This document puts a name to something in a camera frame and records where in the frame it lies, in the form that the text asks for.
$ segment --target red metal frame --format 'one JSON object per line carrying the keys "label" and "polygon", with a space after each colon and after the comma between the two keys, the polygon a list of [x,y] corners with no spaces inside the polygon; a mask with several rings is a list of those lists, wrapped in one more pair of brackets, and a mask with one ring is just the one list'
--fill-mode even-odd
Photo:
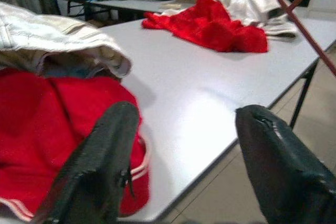
{"label": "red metal frame", "polygon": [[322,48],[317,44],[317,42],[311,37],[310,33],[307,31],[307,29],[303,26],[301,21],[298,19],[298,17],[292,12],[295,7],[297,7],[302,0],[294,0],[293,3],[290,5],[287,5],[287,3],[284,0],[278,0],[282,8],[287,12],[288,16],[292,18],[293,22],[297,25],[297,27],[300,29],[302,34],[305,36],[307,41],[312,45],[312,47],[315,49],[316,53],[320,56],[320,58],[325,62],[325,64],[328,66],[328,68],[331,70],[331,72],[336,77],[336,67],[332,63],[332,61],[329,59],[327,54],[322,50]]}

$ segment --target table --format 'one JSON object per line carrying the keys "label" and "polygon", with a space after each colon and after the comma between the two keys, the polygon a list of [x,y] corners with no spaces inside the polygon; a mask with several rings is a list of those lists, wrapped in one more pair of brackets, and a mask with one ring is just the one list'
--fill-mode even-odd
{"label": "table", "polygon": [[[109,10],[130,10],[136,14],[138,13],[144,13],[144,12],[155,12],[155,13],[162,13],[165,11],[162,9],[162,5],[164,4],[180,4],[181,9],[186,9],[194,4],[192,3],[181,3],[176,0],[170,0],[170,1],[161,1],[161,0],[107,0],[107,1],[84,1],[84,0],[66,0],[68,1],[68,10],[69,10],[69,4],[71,2],[80,3],[81,5],[84,5],[85,7],[89,6],[96,6],[96,7],[102,7]],[[85,16],[89,16],[90,13],[88,10],[86,10]]]}
{"label": "table", "polygon": [[[334,42],[336,22],[303,23],[323,49]],[[129,220],[162,218],[237,142],[235,110],[271,107],[318,59],[302,36],[269,41],[268,53],[254,54],[218,53],[167,31],[142,29],[141,20],[102,31],[133,62],[122,83],[138,98],[141,134],[153,144],[152,196]]]}

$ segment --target red cloth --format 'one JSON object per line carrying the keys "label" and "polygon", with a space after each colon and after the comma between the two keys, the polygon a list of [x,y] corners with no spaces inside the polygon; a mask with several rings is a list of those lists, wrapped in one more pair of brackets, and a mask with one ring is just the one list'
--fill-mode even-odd
{"label": "red cloth", "polygon": [[[111,78],[44,79],[0,71],[0,199],[18,199],[34,213],[70,154],[104,111],[120,101],[137,106],[135,97]],[[137,134],[131,168],[142,163],[144,153]],[[124,197],[122,215],[148,201],[148,173],[135,182],[136,204]]]}
{"label": "red cloth", "polygon": [[219,52],[267,52],[265,32],[254,26],[244,27],[231,21],[220,2],[197,0],[195,6],[171,17],[145,13],[142,26],[166,29],[173,35]]}

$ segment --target white garment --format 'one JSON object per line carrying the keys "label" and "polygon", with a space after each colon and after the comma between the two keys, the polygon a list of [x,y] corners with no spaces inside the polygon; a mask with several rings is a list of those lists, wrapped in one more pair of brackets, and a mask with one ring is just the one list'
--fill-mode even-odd
{"label": "white garment", "polygon": [[0,66],[42,75],[75,70],[83,77],[108,70],[122,78],[131,62],[113,38],[88,23],[0,2]]}
{"label": "white garment", "polygon": [[298,34],[296,25],[287,19],[278,0],[217,0],[232,19],[262,28],[269,39],[291,40]]}

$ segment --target tiled floor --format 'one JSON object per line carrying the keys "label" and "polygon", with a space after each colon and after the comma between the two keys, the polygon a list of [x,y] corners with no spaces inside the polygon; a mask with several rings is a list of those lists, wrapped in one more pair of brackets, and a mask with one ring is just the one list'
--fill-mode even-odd
{"label": "tiled floor", "polygon": [[[336,48],[330,50],[336,62]],[[272,109],[289,121],[303,81],[299,81]],[[336,79],[319,63],[294,132],[336,174]],[[167,217],[182,223],[266,223],[236,146]]]}

